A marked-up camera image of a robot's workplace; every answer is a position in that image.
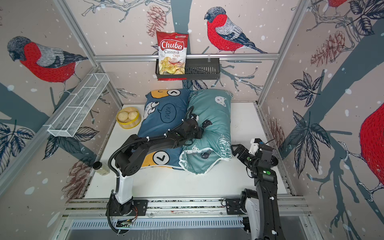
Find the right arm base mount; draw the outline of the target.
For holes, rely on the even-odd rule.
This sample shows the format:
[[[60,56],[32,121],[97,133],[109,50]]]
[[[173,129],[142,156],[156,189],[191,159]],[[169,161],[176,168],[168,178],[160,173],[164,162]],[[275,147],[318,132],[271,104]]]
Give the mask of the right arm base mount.
[[[221,204],[225,207],[227,215],[246,215],[245,200],[238,198],[224,198]]]

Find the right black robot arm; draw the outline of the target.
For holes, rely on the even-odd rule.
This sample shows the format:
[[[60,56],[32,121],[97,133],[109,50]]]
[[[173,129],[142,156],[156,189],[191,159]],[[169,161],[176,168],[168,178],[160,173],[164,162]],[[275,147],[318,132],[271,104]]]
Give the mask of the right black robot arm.
[[[252,240],[284,240],[278,207],[278,179],[273,167],[279,161],[273,148],[253,143],[252,150],[241,144],[231,146],[233,156],[250,171],[255,190],[244,189],[241,193],[241,210],[248,215]]]

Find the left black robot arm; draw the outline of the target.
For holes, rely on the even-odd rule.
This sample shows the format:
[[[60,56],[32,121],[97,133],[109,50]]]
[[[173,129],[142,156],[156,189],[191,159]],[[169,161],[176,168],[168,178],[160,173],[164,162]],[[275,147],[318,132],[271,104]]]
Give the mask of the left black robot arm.
[[[201,139],[205,128],[212,122],[205,120],[201,126],[196,119],[185,119],[180,125],[167,130],[162,136],[140,138],[131,135],[108,159],[108,167],[117,178],[116,188],[112,191],[112,200],[118,206],[131,205],[133,202],[133,175],[137,173],[151,153],[163,149],[176,149],[185,146],[187,142]]]

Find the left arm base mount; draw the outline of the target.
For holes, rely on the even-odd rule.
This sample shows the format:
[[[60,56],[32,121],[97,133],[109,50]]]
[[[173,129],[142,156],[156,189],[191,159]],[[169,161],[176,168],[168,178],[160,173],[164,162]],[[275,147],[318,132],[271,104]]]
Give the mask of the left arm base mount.
[[[145,216],[148,208],[148,200],[133,199],[125,204],[120,204],[115,197],[107,203],[106,216],[123,217],[123,216]]]

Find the blue cartoon pillow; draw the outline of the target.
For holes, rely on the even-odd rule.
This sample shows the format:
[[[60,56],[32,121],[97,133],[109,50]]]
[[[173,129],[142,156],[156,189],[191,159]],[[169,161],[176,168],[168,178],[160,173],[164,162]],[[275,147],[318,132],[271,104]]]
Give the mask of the blue cartoon pillow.
[[[148,93],[138,136],[160,136],[181,124],[187,113],[191,93],[188,89],[154,90]],[[145,157],[142,168],[166,167],[182,170],[179,165],[181,152],[182,148],[176,148],[150,153]]]

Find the teal cat pillow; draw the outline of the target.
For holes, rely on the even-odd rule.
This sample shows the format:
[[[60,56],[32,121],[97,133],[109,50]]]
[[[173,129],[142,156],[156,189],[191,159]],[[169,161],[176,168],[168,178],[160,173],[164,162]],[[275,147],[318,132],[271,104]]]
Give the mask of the teal cat pillow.
[[[183,147],[179,165],[183,170],[204,175],[220,161],[230,161],[231,151],[231,100],[233,94],[226,90],[206,89],[190,94],[188,108],[197,115],[198,125],[205,120],[212,125],[205,128],[201,139],[194,139]]]

